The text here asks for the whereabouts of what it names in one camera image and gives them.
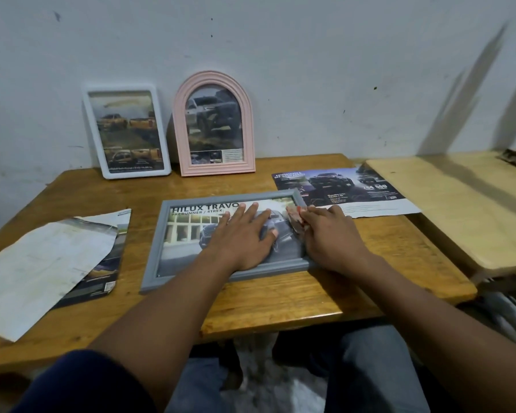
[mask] right hand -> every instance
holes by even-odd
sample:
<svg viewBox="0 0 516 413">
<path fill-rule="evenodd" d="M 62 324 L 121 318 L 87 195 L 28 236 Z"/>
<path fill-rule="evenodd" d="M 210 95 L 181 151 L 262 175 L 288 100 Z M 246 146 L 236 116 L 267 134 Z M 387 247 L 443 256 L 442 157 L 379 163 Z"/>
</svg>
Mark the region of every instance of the right hand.
<svg viewBox="0 0 516 413">
<path fill-rule="evenodd" d="M 340 206 L 327 209 L 310 206 L 300 213 L 309 223 L 305 242 L 308 255 L 318 264 L 348 277 L 365 274 L 372 254 L 359 236 L 350 216 L 344 216 Z"/>
</svg>

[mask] pink arched picture frame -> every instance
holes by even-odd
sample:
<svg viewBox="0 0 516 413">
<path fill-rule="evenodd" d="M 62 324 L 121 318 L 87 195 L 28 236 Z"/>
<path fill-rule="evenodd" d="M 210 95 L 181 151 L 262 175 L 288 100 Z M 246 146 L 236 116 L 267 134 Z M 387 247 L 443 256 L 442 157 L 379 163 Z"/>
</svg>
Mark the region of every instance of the pink arched picture frame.
<svg viewBox="0 0 516 413">
<path fill-rule="evenodd" d="M 243 158 L 240 161 L 224 162 L 224 157 L 226 155 L 224 155 L 224 152 L 222 151 L 221 163 L 192 163 L 192 152 L 190 150 L 189 134 L 186 122 L 186 104 L 195 90 L 206 85 L 218 85 L 228 89 L 239 103 L 239 107 L 241 109 L 241 130 L 243 132 Z M 218 71 L 202 71 L 187 78 L 186 81 L 181 84 L 178 92 L 176 93 L 172 115 L 174 119 L 176 142 L 178 144 L 180 170 L 183 177 L 256 171 L 254 158 L 253 111 L 250 105 L 250 100 L 240 84 L 229 75 Z"/>
</svg>

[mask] white picture frame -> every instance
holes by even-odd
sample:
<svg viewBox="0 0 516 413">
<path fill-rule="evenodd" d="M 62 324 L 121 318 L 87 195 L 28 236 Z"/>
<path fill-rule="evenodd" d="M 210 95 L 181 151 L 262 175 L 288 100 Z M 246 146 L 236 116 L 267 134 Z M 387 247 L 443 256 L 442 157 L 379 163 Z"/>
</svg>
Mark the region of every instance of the white picture frame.
<svg viewBox="0 0 516 413">
<path fill-rule="evenodd" d="M 104 178 L 153 177 L 172 172 L 157 89 L 153 85 L 87 85 L 83 88 L 83 103 Z M 105 108 L 110 113 L 102 116 Z M 147 117 L 142 116 L 144 110 L 148 110 Z"/>
</svg>

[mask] hand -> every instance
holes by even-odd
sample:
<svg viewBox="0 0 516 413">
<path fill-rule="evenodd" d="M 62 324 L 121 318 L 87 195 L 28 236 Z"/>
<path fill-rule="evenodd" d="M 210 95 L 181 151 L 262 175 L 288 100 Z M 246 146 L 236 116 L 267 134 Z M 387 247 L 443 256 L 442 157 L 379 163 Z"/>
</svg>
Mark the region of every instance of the hand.
<svg viewBox="0 0 516 413">
<path fill-rule="evenodd" d="M 231 219 L 226 211 L 201 255 L 212 256 L 226 263 L 230 274 L 254 268 L 261 263 L 268 255 L 279 232 L 272 229 L 260 240 L 260 230 L 271 215 L 271 210 L 267 209 L 254 218 L 257 209 L 257 202 L 253 203 L 247 212 L 245 205 L 241 204 Z"/>
<path fill-rule="evenodd" d="M 355 277 L 378 258 L 367 249 L 354 221 L 344 216 L 340 206 L 328 210 L 310 206 L 300 215 L 310 225 L 305 235 L 308 255 L 324 268 Z"/>
</svg>

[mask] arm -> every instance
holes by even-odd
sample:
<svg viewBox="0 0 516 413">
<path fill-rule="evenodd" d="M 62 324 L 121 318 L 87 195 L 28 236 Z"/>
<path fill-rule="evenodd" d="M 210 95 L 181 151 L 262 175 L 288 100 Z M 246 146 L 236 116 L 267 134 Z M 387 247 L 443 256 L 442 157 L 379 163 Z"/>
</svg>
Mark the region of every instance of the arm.
<svg viewBox="0 0 516 413">
<path fill-rule="evenodd" d="M 468 411 L 516 413 L 516 344 L 424 291 L 369 252 L 338 206 L 311 208 L 306 248 L 352 279 Z"/>
<path fill-rule="evenodd" d="M 257 204 L 220 220 L 210 244 L 182 273 L 117 320 L 89 346 L 130 371 L 163 411 L 216 296 L 235 271 L 250 269 L 269 253 L 277 236 L 260 240 L 269 211 Z"/>
</svg>

